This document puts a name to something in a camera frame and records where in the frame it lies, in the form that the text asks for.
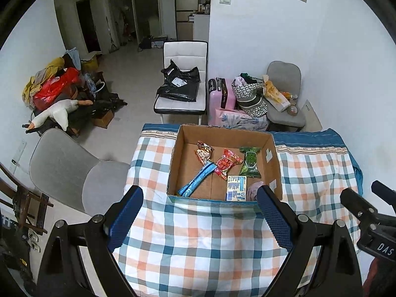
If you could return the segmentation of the cream blue tissue pack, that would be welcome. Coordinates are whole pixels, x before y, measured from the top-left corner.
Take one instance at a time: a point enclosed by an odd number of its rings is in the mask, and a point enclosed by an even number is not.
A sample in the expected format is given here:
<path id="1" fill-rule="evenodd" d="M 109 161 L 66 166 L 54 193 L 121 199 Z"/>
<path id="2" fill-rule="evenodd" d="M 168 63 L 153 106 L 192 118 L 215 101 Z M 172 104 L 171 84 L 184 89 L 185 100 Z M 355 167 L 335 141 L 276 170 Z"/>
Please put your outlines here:
<path id="1" fill-rule="evenodd" d="M 246 176 L 228 176 L 225 199 L 230 202 L 246 202 Z"/>

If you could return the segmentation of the blue long snack packet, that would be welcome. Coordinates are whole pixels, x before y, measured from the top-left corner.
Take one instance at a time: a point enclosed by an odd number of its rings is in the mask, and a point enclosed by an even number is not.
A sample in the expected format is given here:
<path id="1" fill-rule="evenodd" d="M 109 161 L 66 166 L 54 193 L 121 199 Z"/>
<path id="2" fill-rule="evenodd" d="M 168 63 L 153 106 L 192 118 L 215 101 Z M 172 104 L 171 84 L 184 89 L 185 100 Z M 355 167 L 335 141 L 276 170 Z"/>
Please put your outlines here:
<path id="1" fill-rule="evenodd" d="M 180 197 L 190 197 L 192 193 L 198 188 L 198 186 L 209 176 L 211 173 L 215 171 L 217 168 L 216 164 L 208 161 L 202 169 L 199 170 L 198 174 L 185 186 L 177 191 L 177 194 Z"/>

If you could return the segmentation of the lilac cloth bundle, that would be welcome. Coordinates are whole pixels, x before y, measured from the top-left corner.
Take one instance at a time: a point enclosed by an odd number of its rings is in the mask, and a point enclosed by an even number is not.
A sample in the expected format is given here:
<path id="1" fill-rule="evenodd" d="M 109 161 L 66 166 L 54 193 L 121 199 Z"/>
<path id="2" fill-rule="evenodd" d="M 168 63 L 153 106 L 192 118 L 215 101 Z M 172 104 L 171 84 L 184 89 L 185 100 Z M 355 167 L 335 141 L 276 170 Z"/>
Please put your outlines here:
<path id="1" fill-rule="evenodd" d="M 255 182 L 252 185 L 250 185 L 246 191 L 246 200 L 247 201 L 256 201 L 256 197 L 257 197 L 257 192 L 258 189 L 264 186 L 264 182 L 260 181 L 260 182 Z"/>

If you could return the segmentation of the plaid checked blanket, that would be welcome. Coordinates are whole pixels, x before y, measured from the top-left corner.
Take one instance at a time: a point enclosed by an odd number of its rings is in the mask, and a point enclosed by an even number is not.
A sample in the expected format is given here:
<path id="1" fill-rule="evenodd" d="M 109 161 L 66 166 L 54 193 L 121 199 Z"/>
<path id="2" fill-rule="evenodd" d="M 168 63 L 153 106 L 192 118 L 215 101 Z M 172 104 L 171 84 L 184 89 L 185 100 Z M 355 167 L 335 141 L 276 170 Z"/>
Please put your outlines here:
<path id="1" fill-rule="evenodd" d="M 261 296 L 283 263 L 258 205 L 171 198 L 167 182 L 179 127 L 145 124 L 126 186 L 144 201 L 121 247 L 113 252 L 140 296 Z M 343 220 L 353 242 L 357 219 L 340 203 L 341 191 L 362 192 L 363 174 L 339 134 L 273 133 L 283 200 L 318 223 Z"/>

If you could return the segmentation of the grey chair left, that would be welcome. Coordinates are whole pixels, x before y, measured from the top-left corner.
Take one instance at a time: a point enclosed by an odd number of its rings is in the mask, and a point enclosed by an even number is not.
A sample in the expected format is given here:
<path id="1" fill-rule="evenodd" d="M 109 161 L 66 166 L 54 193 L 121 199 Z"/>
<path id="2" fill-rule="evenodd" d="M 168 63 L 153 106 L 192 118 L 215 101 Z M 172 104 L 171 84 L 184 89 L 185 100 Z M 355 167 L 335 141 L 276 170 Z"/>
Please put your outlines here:
<path id="1" fill-rule="evenodd" d="M 100 160 L 55 128 L 42 134 L 29 163 L 38 190 L 89 216 L 122 199 L 128 170 L 129 164 Z"/>

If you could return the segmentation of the dark wooden chair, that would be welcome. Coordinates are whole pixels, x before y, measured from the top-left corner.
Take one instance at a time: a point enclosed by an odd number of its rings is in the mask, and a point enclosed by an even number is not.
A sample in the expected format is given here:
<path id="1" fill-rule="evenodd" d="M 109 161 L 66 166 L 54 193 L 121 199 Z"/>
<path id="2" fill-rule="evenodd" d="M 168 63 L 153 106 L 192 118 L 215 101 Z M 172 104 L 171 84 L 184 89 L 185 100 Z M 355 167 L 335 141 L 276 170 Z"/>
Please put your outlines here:
<path id="1" fill-rule="evenodd" d="M 46 209 L 54 205 L 49 201 L 49 196 L 42 193 L 39 197 L 31 190 L 27 189 L 13 174 L 1 164 L 1 172 L 13 182 L 16 189 L 14 190 L 6 181 L 1 179 L 1 192 L 11 199 L 9 203 L 1 199 L 1 204 L 8 206 L 14 212 L 19 228 L 27 228 L 35 231 L 39 235 L 48 233 L 44 228 Z M 37 216 L 29 214 L 29 207 L 32 200 L 39 203 Z"/>

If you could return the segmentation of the red snack packet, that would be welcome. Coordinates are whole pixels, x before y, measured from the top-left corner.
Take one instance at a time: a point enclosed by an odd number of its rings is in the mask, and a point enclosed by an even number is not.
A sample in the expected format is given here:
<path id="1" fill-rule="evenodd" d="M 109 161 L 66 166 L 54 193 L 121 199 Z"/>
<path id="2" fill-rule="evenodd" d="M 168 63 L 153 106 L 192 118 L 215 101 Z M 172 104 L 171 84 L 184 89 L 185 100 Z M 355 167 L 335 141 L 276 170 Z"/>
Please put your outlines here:
<path id="1" fill-rule="evenodd" d="M 227 180 L 227 173 L 231 168 L 235 165 L 239 165 L 242 163 L 242 158 L 236 155 L 230 149 L 224 149 L 223 155 L 216 162 L 216 169 L 214 172 L 221 177 L 223 180 Z"/>

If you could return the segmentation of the large cardboard box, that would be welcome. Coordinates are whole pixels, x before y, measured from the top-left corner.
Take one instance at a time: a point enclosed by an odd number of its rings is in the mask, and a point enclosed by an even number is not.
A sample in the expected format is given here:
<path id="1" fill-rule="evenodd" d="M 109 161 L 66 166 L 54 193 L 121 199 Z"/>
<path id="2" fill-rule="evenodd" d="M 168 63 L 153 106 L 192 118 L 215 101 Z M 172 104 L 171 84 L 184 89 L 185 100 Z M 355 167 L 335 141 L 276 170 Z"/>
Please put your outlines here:
<path id="1" fill-rule="evenodd" d="M 183 186 L 193 181 L 206 163 L 215 165 L 214 171 L 187 199 L 229 202 L 227 179 L 239 176 L 243 170 L 255 171 L 255 176 L 246 176 L 246 187 L 261 181 L 278 199 L 283 198 L 281 168 L 270 133 L 180 126 L 171 157 L 167 195 L 180 197 Z"/>

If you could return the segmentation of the orange white snack packet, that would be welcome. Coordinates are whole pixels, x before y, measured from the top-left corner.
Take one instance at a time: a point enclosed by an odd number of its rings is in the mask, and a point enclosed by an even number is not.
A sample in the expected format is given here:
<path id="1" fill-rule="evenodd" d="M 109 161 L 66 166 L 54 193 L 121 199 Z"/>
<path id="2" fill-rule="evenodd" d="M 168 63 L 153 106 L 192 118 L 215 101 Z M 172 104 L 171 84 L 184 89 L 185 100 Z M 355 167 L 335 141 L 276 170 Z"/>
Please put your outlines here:
<path id="1" fill-rule="evenodd" d="M 209 160 L 211 160 L 213 150 L 214 149 L 208 144 L 201 141 L 197 142 L 197 149 L 195 150 L 195 155 L 203 166 L 206 165 Z"/>

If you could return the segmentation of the orange white package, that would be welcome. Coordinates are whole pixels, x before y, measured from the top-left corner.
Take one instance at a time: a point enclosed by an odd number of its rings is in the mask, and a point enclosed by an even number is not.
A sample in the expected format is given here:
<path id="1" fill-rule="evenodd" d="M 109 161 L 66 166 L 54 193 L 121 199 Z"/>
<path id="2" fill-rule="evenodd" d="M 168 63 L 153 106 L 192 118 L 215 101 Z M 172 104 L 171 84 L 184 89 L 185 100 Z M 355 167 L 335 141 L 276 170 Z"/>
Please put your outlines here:
<path id="1" fill-rule="evenodd" d="M 264 98 L 278 111 L 283 112 L 290 106 L 289 100 L 274 86 L 267 74 L 262 76 L 264 82 Z"/>

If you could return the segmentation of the floral pink pillow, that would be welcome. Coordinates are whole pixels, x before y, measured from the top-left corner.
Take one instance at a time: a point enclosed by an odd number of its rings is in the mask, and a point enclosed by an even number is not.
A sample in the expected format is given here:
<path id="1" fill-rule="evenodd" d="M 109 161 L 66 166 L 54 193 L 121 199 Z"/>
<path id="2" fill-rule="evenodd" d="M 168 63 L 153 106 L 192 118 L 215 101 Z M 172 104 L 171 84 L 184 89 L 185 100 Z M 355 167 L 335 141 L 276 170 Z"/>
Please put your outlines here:
<path id="1" fill-rule="evenodd" d="M 251 117 L 240 110 L 216 109 L 212 125 L 228 129 L 266 131 L 269 122 L 266 115 Z"/>

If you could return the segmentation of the black white patterned bag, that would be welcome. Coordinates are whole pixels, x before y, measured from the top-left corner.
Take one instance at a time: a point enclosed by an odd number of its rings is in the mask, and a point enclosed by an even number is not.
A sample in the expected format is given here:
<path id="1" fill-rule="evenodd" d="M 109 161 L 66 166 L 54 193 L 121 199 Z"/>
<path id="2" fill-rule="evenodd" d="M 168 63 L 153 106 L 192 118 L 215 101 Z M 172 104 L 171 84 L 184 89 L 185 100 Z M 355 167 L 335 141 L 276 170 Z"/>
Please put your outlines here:
<path id="1" fill-rule="evenodd" d="M 244 78 L 237 76 L 232 81 L 232 90 L 239 108 L 251 117 L 263 117 L 268 108 L 264 100 L 264 82 L 247 83 Z"/>

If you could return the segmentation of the red plastic bag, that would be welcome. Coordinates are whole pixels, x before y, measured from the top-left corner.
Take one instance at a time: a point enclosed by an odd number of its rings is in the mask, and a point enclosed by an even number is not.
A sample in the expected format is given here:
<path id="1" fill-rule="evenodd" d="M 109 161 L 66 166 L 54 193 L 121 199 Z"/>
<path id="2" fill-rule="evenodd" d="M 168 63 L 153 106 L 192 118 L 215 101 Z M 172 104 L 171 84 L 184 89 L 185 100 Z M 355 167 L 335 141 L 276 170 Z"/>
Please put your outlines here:
<path id="1" fill-rule="evenodd" d="M 61 76 L 49 78 L 33 96 L 34 107 L 44 111 L 52 106 L 61 94 L 72 98 L 76 92 L 76 85 L 80 84 L 79 76 L 80 72 L 76 68 L 67 68 Z"/>

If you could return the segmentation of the pink suitcase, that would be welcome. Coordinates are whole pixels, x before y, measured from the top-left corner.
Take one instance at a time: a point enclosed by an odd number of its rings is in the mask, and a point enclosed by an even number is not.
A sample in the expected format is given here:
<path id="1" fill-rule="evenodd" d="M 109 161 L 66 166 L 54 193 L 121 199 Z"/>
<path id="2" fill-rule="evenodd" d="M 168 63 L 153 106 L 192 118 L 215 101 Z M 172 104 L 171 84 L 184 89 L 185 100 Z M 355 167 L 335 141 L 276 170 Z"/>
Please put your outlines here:
<path id="1" fill-rule="evenodd" d="M 220 77 L 209 79 L 208 93 L 208 124 L 214 125 L 216 120 L 216 109 L 235 109 L 236 97 L 232 89 L 232 80 Z"/>

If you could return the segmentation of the black plastic bag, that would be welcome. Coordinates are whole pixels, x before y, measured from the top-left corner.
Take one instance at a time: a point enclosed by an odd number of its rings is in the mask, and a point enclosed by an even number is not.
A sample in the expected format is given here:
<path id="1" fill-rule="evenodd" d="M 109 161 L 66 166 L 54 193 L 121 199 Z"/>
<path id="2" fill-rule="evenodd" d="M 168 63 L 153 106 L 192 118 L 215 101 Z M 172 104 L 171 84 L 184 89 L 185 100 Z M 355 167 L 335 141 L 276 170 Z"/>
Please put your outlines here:
<path id="1" fill-rule="evenodd" d="M 182 71 L 173 60 L 168 67 L 162 69 L 164 83 L 157 89 L 156 95 L 162 98 L 182 102 L 195 102 L 201 83 L 199 69 Z"/>

